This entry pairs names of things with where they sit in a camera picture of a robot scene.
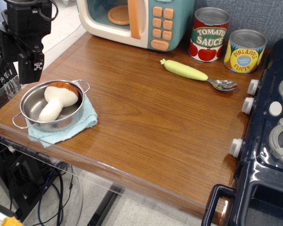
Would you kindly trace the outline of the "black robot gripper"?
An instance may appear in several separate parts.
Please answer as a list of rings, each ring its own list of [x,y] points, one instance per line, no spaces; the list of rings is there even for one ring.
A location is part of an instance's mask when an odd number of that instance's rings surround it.
[[[51,33],[51,0],[7,0],[0,41],[5,55],[18,55],[20,84],[38,82],[44,66],[44,36]]]

